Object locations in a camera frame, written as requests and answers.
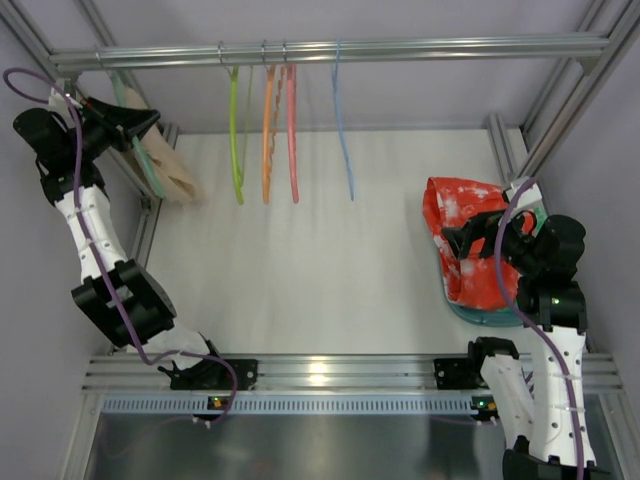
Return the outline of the teal green hanger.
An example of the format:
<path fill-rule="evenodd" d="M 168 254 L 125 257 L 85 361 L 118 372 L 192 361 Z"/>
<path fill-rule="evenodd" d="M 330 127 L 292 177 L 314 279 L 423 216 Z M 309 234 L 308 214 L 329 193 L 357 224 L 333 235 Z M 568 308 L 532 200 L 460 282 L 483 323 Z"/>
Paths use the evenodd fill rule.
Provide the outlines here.
<path fill-rule="evenodd" d="M 120 107 L 125 107 L 126 101 L 124 83 L 122 82 L 120 76 L 116 73 L 110 73 L 109 77 L 111 79 L 114 95 L 118 105 Z M 134 156 L 141 166 L 145 178 L 151 186 L 151 189 L 158 198 L 163 199 L 165 197 L 165 191 L 155 175 L 155 171 L 147 151 L 144 149 L 140 142 L 140 139 L 137 136 L 134 136 L 132 138 L 131 144 L 134 151 Z"/>

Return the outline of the front aluminium frame rail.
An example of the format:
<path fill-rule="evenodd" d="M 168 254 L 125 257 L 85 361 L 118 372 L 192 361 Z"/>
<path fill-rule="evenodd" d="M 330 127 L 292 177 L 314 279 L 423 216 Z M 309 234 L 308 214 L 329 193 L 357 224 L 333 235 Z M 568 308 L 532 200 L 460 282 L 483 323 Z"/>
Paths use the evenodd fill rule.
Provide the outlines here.
<path fill-rule="evenodd" d="M 437 355 L 258 355 L 244 377 L 256 392 L 417 393 L 438 390 L 446 371 Z M 165 392 L 169 378 L 133 354 L 96 356 L 82 381 L 85 392 Z"/>

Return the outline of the red white tie-dye garment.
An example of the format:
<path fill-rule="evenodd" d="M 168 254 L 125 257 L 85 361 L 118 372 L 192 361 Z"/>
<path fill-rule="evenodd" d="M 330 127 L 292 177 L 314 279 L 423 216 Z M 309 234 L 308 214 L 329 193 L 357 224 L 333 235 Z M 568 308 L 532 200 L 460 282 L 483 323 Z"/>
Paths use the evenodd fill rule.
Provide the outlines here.
<path fill-rule="evenodd" d="M 507 307 L 498 286 L 494 258 L 482 259 L 483 240 L 472 244 L 469 256 L 458 260 L 444 228 L 458 228 L 476 214 L 504 210 L 498 185 L 455 177 L 430 177 L 423 197 L 423 216 L 437 247 L 447 300 L 475 310 L 501 311 Z"/>

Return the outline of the beige trousers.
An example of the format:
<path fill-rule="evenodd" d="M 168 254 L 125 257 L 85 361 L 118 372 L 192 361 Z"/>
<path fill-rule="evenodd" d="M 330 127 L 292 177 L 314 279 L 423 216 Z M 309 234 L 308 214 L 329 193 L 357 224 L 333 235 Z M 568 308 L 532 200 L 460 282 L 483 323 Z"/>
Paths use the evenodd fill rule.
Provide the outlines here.
<path fill-rule="evenodd" d="M 204 200 L 199 181 L 186 167 L 182 156 L 164 139 L 157 126 L 138 136 L 147 151 L 155 175 L 165 191 L 166 201 L 189 205 Z"/>

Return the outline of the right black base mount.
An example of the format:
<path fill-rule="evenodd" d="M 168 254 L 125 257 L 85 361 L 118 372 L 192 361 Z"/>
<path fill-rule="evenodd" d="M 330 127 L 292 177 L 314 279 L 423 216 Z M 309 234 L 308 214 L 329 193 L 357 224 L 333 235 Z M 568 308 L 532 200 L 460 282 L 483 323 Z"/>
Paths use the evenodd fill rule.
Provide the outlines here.
<path fill-rule="evenodd" d="M 433 366 L 438 390 L 479 390 L 486 387 L 477 363 L 467 357 L 436 358 Z"/>

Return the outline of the orange hanger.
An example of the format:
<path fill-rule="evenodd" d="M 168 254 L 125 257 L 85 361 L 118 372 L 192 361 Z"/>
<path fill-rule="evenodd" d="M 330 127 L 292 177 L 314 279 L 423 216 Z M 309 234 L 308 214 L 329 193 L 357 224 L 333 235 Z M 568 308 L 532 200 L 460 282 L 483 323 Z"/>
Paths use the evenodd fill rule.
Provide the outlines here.
<path fill-rule="evenodd" d="M 271 113 L 272 99 L 275 79 L 276 66 L 272 65 L 267 69 L 267 82 L 264 98 L 263 111 L 263 132 L 262 132 L 262 198 L 263 203 L 268 204 L 270 200 L 271 188 L 271 153 L 270 153 L 270 134 L 271 134 Z"/>

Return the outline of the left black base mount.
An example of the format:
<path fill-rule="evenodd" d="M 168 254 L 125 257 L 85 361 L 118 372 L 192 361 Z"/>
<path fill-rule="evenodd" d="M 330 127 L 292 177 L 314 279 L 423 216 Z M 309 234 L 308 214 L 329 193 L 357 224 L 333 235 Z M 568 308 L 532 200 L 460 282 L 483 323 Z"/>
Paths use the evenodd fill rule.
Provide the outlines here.
<path fill-rule="evenodd" d="M 257 380 L 259 362 L 255 359 L 227 360 L 236 374 L 239 391 L 251 389 Z M 167 369 L 159 366 L 158 370 L 170 379 L 172 390 L 231 390 L 234 381 L 231 372 L 222 364 L 211 360 L 200 360 L 195 366 L 180 370 L 176 363 Z"/>

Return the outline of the aluminium hanging rail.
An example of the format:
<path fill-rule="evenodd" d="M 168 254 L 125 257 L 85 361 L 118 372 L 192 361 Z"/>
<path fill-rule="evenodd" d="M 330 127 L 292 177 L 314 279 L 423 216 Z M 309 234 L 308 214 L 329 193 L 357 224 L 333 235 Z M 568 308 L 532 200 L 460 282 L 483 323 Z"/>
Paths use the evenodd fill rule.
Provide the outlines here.
<path fill-rule="evenodd" d="M 61 72 L 280 63 L 393 62 L 467 59 L 597 58 L 603 34 L 571 32 L 467 38 L 279 41 L 204 46 L 92 47 L 54 52 Z"/>

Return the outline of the teal plastic basket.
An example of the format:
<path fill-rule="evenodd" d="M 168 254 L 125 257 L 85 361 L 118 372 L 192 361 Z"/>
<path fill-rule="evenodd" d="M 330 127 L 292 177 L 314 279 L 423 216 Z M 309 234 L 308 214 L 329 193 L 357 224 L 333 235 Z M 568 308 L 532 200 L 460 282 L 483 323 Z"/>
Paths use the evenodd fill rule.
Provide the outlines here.
<path fill-rule="evenodd" d="M 488 328 L 516 328 L 522 325 L 521 320 L 509 309 L 486 311 L 459 306 L 446 299 L 449 308 L 461 320 L 476 326 Z"/>

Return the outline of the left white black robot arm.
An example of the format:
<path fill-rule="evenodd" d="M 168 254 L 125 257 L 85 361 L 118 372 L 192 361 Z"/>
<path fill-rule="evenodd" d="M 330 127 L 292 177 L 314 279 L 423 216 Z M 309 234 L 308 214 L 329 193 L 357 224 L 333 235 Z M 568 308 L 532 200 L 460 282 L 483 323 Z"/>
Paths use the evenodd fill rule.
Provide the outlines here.
<path fill-rule="evenodd" d="M 116 347 L 153 347 L 172 363 L 162 368 L 173 390 L 213 390 L 228 375 L 213 344 L 179 325 L 161 285 L 126 256 L 111 221 L 105 181 L 94 161 L 104 151 L 126 150 L 159 120 L 153 109 L 125 108 L 89 98 L 68 126 L 58 113 L 31 108 L 13 122 L 34 150 L 47 201 L 62 214 L 79 257 L 76 306 Z"/>

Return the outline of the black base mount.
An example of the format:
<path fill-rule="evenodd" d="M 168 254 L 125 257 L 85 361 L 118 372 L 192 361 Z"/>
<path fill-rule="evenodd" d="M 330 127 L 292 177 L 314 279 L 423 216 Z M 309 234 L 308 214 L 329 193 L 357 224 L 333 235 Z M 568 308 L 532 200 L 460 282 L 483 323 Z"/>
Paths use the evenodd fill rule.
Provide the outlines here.
<path fill-rule="evenodd" d="M 236 374 L 239 391 L 251 389 L 257 380 L 259 362 L 255 359 L 227 360 Z M 167 369 L 159 366 L 158 370 L 170 379 L 172 390 L 231 390 L 234 381 L 231 372 L 222 364 L 211 360 L 200 360 L 195 366 L 180 370 L 176 363 Z"/>
<path fill-rule="evenodd" d="M 479 390 L 486 387 L 477 363 L 467 357 L 436 358 L 433 366 L 438 390 Z"/>

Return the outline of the light blue hanger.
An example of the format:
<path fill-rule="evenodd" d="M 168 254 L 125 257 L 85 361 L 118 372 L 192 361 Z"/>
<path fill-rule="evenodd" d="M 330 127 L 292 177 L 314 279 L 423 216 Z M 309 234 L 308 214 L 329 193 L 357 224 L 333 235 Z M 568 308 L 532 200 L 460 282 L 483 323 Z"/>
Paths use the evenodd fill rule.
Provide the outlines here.
<path fill-rule="evenodd" d="M 344 121 L 342 116 L 341 97 L 340 97 L 340 91 L 339 91 L 340 59 L 341 59 L 341 40 L 337 39 L 336 48 L 335 48 L 335 61 L 331 71 L 332 99 L 333 99 L 333 107 L 334 107 L 334 116 L 336 121 L 336 131 L 338 133 L 338 138 L 339 138 L 342 155 L 345 163 L 346 178 L 347 178 L 347 184 L 349 189 L 349 198 L 351 201 L 354 201 L 355 200 L 355 178 L 354 178 L 353 168 L 351 164 L 349 148 L 348 148 L 348 144 L 345 136 Z"/>

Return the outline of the pink hanger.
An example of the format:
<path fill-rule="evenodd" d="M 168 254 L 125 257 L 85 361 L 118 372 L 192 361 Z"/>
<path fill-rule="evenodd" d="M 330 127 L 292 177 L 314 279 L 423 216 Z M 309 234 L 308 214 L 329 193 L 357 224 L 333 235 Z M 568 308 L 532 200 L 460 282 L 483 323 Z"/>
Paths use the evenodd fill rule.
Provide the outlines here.
<path fill-rule="evenodd" d="M 291 196 L 294 204 L 300 201 L 298 172 L 297 172 L 297 66 L 290 64 L 286 67 L 286 125 L 287 125 L 287 149 L 289 161 L 289 178 Z"/>

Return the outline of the lime green hanger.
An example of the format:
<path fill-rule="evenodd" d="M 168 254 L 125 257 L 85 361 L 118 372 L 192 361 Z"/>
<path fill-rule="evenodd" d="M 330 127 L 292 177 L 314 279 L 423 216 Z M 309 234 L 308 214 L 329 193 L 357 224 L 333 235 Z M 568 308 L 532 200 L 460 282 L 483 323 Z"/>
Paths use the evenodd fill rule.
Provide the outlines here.
<path fill-rule="evenodd" d="M 253 68 L 249 68 L 248 80 L 246 82 L 247 89 L 243 96 L 244 104 L 242 109 L 239 108 L 240 67 L 234 66 L 229 73 L 229 77 L 230 95 L 228 120 L 232 182 L 236 201 L 239 205 L 243 205 L 243 187 L 252 104 Z"/>

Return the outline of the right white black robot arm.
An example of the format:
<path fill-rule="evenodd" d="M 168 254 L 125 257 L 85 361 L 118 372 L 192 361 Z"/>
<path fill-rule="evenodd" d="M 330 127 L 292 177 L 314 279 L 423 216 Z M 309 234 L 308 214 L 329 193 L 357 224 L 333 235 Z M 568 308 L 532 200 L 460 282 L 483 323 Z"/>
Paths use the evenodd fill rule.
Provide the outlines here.
<path fill-rule="evenodd" d="M 506 479 L 608 479 L 598 466 L 586 425 L 583 350 L 588 326 L 585 297 L 575 281 L 585 249 L 586 230 L 577 220 L 551 215 L 538 232 L 523 230 L 517 214 L 499 226 L 501 210 L 471 217 L 443 234 L 459 259 L 476 240 L 481 255 L 499 258 L 520 275 L 515 301 L 525 315 L 533 380 L 522 372 L 515 344 L 479 337 L 468 345 L 468 359 L 490 390 L 504 431 Z"/>

